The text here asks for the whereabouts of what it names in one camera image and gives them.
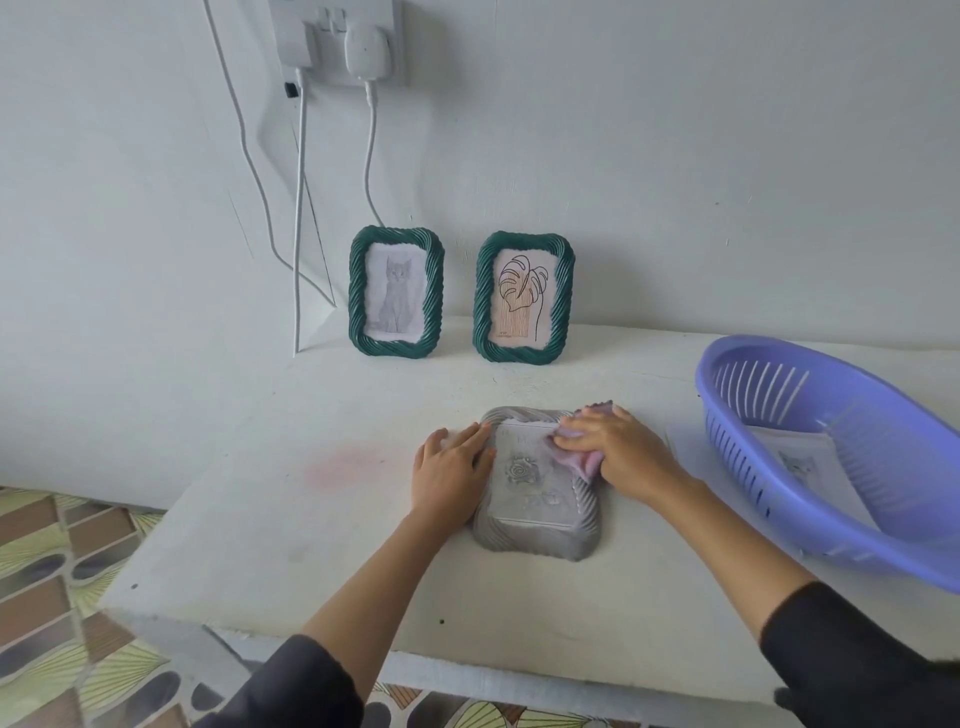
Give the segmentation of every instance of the monstera leaf drawing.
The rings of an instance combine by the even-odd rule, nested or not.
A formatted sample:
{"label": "monstera leaf drawing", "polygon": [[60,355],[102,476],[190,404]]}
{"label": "monstera leaf drawing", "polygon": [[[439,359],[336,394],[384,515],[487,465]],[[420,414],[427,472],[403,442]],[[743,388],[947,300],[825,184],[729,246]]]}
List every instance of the monstera leaf drawing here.
{"label": "monstera leaf drawing", "polygon": [[546,268],[536,268],[530,264],[526,255],[515,255],[500,270],[497,278],[497,291],[505,306],[500,308],[496,317],[496,333],[499,336],[526,338],[530,333],[530,314],[535,303],[540,307],[534,323],[534,341],[540,327],[540,315],[543,312],[543,293],[550,278]]}

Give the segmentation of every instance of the table surface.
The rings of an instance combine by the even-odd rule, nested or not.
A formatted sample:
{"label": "table surface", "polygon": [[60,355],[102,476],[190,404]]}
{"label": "table surface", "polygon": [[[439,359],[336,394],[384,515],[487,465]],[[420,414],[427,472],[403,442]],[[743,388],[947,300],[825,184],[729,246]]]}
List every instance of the table surface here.
{"label": "table surface", "polygon": [[[716,337],[571,326],[554,364],[492,364],[472,322],[444,319],[428,358],[368,357],[335,311],[229,447],[114,581],[102,606],[260,635],[296,632],[406,511],[413,453],[439,426],[500,405],[614,399],[666,431],[684,463],[752,512],[702,435],[693,385]],[[813,344],[960,424],[960,352]],[[601,491],[603,537],[578,564],[491,553],[466,530],[424,577],[394,648],[497,667],[729,700],[780,681],[709,572],[644,506]],[[960,599],[908,577],[810,566],[931,657],[960,654]]]}

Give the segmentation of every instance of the floor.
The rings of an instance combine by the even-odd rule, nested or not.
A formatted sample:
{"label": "floor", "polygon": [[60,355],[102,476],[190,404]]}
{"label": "floor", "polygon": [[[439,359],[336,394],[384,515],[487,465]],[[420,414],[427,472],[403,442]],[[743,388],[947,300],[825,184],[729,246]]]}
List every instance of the floor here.
{"label": "floor", "polygon": [[[97,610],[162,517],[0,488],[0,728],[179,728],[222,702]],[[404,726],[639,728],[377,684],[364,728]]]}

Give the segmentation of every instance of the forearm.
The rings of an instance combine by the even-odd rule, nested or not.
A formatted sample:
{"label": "forearm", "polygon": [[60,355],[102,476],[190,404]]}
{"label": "forearm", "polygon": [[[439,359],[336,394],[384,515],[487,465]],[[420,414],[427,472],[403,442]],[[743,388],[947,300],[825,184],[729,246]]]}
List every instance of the forearm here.
{"label": "forearm", "polygon": [[786,599],[816,577],[692,478],[659,489],[651,506],[696,551],[754,639]]}
{"label": "forearm", "polygon": [[366,701],[410,599],[444,535],[411,514],[301,630],[347,671]]}

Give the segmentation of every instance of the electrical outlet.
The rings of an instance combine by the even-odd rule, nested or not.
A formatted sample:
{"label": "electrical outlet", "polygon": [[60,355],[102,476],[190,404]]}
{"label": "electrical outlet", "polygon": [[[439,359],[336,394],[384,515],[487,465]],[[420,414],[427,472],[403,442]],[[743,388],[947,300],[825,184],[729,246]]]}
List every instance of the electrical outlet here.
{"label": "electrical outlet", "polygon": [[[344,37],[347,34],[347,25],[352,22],[371,23],[387,36],[393,73],[379,83],[405,83],[401,0],[269,1],[278,45],[279,39],[287,35],[283,30],[301,23],[306,24],[308,44],[312,44],[311,52],[314,55],[313,66],[306,71],[311,84],[363,85],[348,73],[344,59]],[[295,55],[289,48],[282,49],[280,53],[281,59],[291,59]],[[283,80],[294,81],[294,68],[286,65],[282,67]]]}

